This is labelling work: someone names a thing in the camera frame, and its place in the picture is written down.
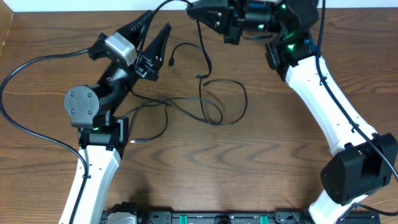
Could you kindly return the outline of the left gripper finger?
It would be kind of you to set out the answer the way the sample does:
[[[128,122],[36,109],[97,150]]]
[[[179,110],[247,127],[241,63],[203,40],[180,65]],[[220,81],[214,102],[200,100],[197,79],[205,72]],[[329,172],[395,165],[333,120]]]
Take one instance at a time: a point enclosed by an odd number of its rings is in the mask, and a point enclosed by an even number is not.
[[[152,15],[153,12],[148,10],[136,20],[116,30],[116,32],[121,34],[125,39],[137,47],[143,38],[145,29],[148,28],[149,19],[152,18]]]
[[[165,49],[172,26],[166,23],[160,30],[156,38],[148,45],[144,51],[145,59],[155,70],[160,70],[164,63]]]

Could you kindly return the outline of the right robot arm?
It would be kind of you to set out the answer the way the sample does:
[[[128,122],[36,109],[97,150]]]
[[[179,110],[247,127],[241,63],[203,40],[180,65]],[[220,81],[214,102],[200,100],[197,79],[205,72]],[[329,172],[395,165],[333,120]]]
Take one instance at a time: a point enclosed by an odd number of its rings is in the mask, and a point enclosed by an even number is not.
[[[311,26],[325,13],[313,0],[195,1],[187,15],[237,45],[244,30],[275,34],[266,44],[271,69],[303,100],[320,126],[332,154],[322,169],[323,190],[302,223],[339,223],[363,200],[397,177],[397,140],[380,135],[340,90],[321,55]]]

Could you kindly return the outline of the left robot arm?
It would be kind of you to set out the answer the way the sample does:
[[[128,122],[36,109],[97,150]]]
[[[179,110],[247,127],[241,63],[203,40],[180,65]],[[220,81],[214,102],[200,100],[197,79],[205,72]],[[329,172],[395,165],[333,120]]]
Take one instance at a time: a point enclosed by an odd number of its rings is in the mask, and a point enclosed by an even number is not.
[[[111,63],[92,85],[78,85],[64,97],[80,147],[75,178],[60,223],[99,223],[113,175],[129,137],[129,119],[115,116],[138,80],[156,81],[164,62],[171,25],[166,24],[143,52],[137,47],[154,13],[150,10],[111,35],[101,33],[88,49],[92,60]]]

